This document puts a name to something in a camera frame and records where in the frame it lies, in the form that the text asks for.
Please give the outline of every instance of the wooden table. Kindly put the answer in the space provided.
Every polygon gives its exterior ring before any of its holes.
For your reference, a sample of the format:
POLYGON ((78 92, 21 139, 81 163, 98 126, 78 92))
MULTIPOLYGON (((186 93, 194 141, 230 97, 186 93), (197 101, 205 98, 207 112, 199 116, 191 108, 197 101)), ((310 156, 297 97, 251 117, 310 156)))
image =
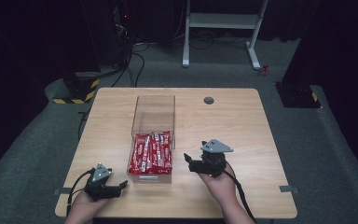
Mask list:
MULTIPOLYGON (((296 206, 258 92, 214 88, 101 88, 98 90, 64 183, 101 162, 113 168, 108 186, 129 180, 119 198, 97 217, 222 217, 217 202, 197 174, 189 172, 183 154, 198 160, 201 141, 217 139, 234 148, 226 153, 246 201, 256 218, 293 218, 296 206), (175 149, 171 184, 133 184, 126 175, 131 127, 138 95, 175 95, 175 149), (212 105, 204 98, 214 98, 212 105)), ((84 187, 87 176, 78 184, 84 187)), ((65 216, 68 194, 61 194, 56 214, 65 216)))

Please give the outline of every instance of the red candy package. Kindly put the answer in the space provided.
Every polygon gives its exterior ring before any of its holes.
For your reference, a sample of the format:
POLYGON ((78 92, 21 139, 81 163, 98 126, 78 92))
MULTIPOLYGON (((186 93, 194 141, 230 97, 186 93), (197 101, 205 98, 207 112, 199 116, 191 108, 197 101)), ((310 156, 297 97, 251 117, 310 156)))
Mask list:
POLYGON ((170 174, 171 170, 170 133, 136 134, 129 173, 132 175, 161 175, 170 174))

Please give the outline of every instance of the clear plastic box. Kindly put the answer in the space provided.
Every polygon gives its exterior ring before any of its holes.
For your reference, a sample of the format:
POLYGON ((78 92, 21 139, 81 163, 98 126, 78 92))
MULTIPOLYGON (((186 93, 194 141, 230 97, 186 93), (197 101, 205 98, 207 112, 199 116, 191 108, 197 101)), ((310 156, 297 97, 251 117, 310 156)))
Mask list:
POLYGON ((171 183, 174 95, 139 95, 127 174, 133 183, 171 183))

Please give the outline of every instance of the white metal stand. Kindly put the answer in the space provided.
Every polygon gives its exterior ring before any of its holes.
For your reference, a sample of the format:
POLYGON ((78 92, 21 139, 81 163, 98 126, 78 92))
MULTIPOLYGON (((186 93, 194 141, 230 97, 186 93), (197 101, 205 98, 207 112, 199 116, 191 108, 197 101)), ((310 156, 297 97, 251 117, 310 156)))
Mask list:
POLYGON ((230 29, 247 29, 254 30, 251 42, 246 42, 246 48, 252 60, 254 70, 261 68, 255 55, 255 41, 263 21, 264 12, 266 11, 269 0, 263 0, 260 11, 257 15, 242 14, 215 14, 215 13, 190 13, 190 0, 187 0, 186 8, 186 34, 185 45, 183 49, 183 67, 190 66, 190 48, 189 48, 189 31, 190 27, 204 28, 230 28, 230 29))

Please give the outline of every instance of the human hand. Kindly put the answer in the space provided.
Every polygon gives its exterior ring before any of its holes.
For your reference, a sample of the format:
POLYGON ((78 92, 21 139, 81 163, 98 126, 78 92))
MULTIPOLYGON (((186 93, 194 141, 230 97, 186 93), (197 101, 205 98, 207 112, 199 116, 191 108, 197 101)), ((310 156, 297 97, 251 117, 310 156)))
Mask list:
POLYGON ((65 224, 83 224, 91 220, 109 201, 110 199, 101 199, 94 202, 84 190, 81 190, 72 203, 65 224))
MULTIPOLYGON (((234 171, 229 164, 227 164, 225 172, 235 177, 234 171)), ((219 203, 226 223, 254 224, 238 203, 234 180, 225 172, 216 178, 205 174, 199 174, 199 176, 219 203)))
MULTIPOLYGON (((226 166, 225 171, 234 176, 230 165, 226 166)), ((234 181, 227 174, 222 173, 216 178, 206 174, 199 174, 199 176, 220 205, 237 201, 234 181)))

